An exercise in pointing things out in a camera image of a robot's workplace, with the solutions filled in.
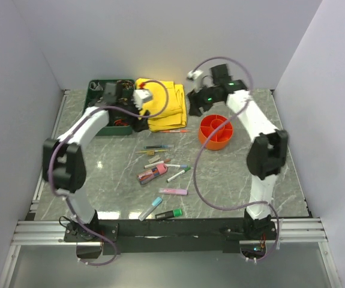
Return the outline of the dark blue pen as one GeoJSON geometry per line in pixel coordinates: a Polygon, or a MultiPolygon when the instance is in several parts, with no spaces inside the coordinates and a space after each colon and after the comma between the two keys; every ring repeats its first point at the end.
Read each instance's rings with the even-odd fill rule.
{"type": "Polygon", "coordinates": [[[169,149],[169,148],[174,148],[174,145],[149,145],[149,146],[144,146],[144,149],[169,149]]]}

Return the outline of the yellow pencil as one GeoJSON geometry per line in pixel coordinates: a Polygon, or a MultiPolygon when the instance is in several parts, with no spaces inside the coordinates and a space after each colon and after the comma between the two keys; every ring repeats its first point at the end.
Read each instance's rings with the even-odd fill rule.
{"type": "Polygon", "coordinates": [[[150,149],[150,150],[143,150],[143,151],[136,151],[137,154],[146,154],[146,155],[155,155],[159,152],[167,152],[168,149],[150,149]]]}

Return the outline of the orange pen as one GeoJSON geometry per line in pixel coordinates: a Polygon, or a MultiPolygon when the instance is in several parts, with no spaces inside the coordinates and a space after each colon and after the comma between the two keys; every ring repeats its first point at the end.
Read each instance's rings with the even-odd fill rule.
{"type": "Polygon", "coordinates": [[[164,130],[164,131],[160,131],[160,133],[189,133],[190,130],[164,130]]]}

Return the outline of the white marker blue cap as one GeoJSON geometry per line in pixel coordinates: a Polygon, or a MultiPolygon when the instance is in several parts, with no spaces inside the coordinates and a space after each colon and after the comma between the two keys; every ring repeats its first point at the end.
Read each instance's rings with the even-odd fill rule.
{"type": "Polygon", "coordinates": [[[188,165],[186,164],[165,164],[166,167],[171,167],[171,168],[187,168],[188,165]]]}

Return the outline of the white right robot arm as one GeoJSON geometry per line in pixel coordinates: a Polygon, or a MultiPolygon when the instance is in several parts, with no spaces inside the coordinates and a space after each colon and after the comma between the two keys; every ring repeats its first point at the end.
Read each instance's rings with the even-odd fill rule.
{"type": "Polygon", "coordinates": [[[275,230],[271,201],[277,176],[286,163],[289,135],[261,111],[242,80],[202,86],[187,94],[189,115],[201,116],[213,104],[224,102],[244,126],[251,140],[247,167],[251,173],[250,205],[244,206],[243,234],[256,239],[275,230]]]}

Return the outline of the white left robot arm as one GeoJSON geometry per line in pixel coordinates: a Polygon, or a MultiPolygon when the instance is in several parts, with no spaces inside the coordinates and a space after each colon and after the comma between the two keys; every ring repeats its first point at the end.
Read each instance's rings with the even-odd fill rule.
{"type": "Polygon", "coordinates": [[[52,193],[65,200],[71,220],[79,225],[79,234],[93,241],[100,234],[97,211],[90,204],[84,184],[86,167],[83,150],[97,133],[109,123],[109,112],[116,110],[136,119],[149,119],[158,114],[144,115],[116,106],[92,106],[64,134],[43,143],[43,180],[49,183],[52,193]]]}

